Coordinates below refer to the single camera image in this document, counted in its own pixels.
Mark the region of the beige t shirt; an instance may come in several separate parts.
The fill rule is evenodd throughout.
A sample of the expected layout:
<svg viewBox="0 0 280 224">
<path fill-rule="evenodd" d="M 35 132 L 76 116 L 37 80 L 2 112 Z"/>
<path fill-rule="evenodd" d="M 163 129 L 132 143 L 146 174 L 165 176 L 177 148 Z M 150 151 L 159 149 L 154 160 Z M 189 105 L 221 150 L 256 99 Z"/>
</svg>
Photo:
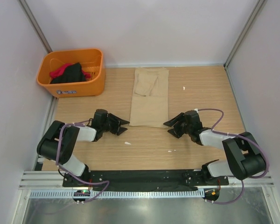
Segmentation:
<svg viewBox="0 0 280 224">
<path fill-rule="evenodd" d="M 168 121 L 168 76 L 166 68 L 136 68 L 130 126 L 164 128 Z"/>
</svg>

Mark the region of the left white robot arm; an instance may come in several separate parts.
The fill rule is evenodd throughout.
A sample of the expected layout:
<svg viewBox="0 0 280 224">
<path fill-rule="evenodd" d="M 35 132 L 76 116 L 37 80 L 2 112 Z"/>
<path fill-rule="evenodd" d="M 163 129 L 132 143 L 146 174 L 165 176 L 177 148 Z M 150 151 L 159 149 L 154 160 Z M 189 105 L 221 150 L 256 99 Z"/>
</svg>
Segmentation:
<svg viewBox="0 0 280 224">
<path fill-rule="evenodd" d="M 119 136 L 127 130 L 123 126 L 129 123 L 104 109 L 97 109 L 87 121 L 63 123 L 55 120 L 38 143 L 36 151 L 65 172 L 66 182 L 83 187 L 90 184 L 91 178 L 89 167 L 73 154 L 76 143 L 96 142 L 107 132 Z"/>
</svg>

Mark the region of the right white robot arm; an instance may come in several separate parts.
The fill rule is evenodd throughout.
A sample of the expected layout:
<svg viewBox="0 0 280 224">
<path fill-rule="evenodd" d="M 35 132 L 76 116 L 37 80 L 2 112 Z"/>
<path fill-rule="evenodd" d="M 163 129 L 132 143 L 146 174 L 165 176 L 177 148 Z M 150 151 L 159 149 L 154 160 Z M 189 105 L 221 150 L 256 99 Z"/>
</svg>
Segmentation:
<svg viewBox="0 0 280 224">
<path fill-rule="evenodd" d="M 224 151 L 225 161 L 214 160 L 202 165 L 201 179 L 207 185 L 213 184 L 218 177 L 230 175 L 240 181 L 258 179 L 269 171 L 268 159 L 250 132 L 233 134 L 216 131 L 214 126 L 204 127 L 198 109 L 182 112 L 164 125 L 177 139 L 186 134 L 200 146 Z"/>
</svg>

